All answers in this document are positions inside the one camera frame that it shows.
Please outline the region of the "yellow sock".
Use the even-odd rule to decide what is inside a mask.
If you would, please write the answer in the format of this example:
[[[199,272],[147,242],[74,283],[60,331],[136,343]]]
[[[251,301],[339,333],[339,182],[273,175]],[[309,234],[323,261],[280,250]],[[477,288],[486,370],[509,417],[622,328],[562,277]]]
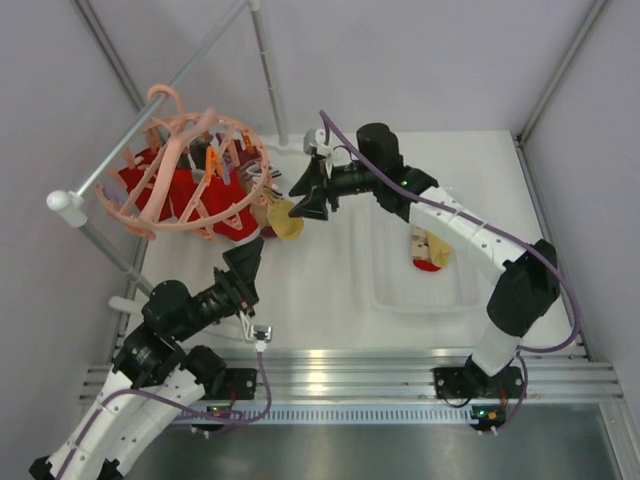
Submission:
[[[267,220],[275,235],[282,241],[295,240],[304,228],[304,220],[290,217],[294,204],[289,200],[278,200],[267,207]]]
[[[427,232],[427,243],[430,262],[438,268],[446,267],[450,262],[452,247],[432,232]]]

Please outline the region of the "pink round clip hanger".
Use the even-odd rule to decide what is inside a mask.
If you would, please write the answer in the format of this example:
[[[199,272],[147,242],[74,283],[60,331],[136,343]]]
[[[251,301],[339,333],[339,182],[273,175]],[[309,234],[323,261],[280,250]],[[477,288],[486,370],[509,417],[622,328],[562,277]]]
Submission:
[[[146,148],[125,149],[124,167],[110,169],[110,180],[96,186],[107,215],[148,240],[160,232],[252,240],[261,232],[252,208],[272,180],[262,140],[213,108],[186,111],[168,85],[152,86],[147,97],[162,94],[174,100],[176,114],[151,118],[142,129]]]

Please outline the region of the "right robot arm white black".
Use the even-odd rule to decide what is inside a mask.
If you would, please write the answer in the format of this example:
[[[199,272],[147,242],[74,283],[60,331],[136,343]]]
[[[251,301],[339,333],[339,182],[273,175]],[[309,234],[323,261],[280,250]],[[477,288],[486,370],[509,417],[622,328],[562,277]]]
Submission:
[[[305,134],[303,151],[310,162],[289,192],[298,201],[291,217],[325,220],[338,209],[340,198],[370,193],[382,209],[470,260],[493,286],[486,306],[490,324],[458,377],[444,383],[438,396],[470,400],[498,395],[509,385],[507,371],[521,340],[559,298],[555,248],[545,240],[510,240],[474,217],[435,178],[404,162],[399,140],[387,125],[366,124],[356,139],[356,144],[342,143],[352,160],[335,165],[328,128]]]

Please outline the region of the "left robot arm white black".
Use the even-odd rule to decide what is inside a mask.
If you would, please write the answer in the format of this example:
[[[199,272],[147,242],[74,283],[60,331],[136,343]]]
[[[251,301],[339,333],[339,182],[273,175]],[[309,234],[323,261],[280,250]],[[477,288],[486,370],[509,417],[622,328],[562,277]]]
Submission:
[[[123,479],[151,443],[193,404],[225,388],[228,367],[211,348],[184,349],[183,341],[236,317],[262,363],[272,332],[254,325],[255,280],[264,241],[256,238],[223,253],[225,269],[213,284],[191,294],[178,280],[154,287],[142,323],[124,340],[89,410],[64,444],[33,461],[34,479]]]

